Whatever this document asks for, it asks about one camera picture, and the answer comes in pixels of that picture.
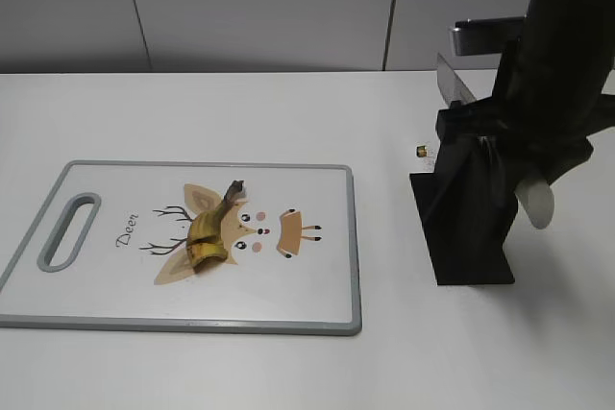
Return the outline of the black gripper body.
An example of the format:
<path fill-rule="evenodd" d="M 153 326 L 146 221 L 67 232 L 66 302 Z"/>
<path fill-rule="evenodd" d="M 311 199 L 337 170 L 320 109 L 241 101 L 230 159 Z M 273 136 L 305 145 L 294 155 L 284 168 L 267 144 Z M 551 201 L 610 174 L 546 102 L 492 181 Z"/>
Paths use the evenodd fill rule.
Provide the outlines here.
<path fill-rule="evenodd" d="M 494 89 L 509 126 L 497 135 L 504 158 L 538 170 L 546 147 L 613 127 L 614 96 L 603 93 L 613 64 L 612 44 L 542 50 L 522 39 L 509 42 Z"/>

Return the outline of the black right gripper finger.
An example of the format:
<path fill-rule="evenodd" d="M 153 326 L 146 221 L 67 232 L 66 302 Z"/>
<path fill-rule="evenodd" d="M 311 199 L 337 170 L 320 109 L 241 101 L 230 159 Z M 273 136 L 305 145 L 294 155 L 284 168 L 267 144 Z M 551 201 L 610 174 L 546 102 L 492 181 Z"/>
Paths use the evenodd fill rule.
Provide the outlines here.
<path fill-rule="evenodd" d="M 538 170 L 548 184 L 553 184 L 586 162 L 593 152 L 594 148 L 586 137 L 552 144 L 540 153 L 537 160 Z"/>

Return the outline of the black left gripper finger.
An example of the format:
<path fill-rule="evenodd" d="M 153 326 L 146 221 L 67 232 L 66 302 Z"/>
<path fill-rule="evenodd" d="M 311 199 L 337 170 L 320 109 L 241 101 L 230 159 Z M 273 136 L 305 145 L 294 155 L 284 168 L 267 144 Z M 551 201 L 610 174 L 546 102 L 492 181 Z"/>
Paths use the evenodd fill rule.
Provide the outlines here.
<path fill-rule="evenodd" d="M 507 132 L 509 126 L 500 102 L 487 97 L 467 104 L 453 101 L 438 111 L 435 130 L 439 137 L 491 136 Z"/>

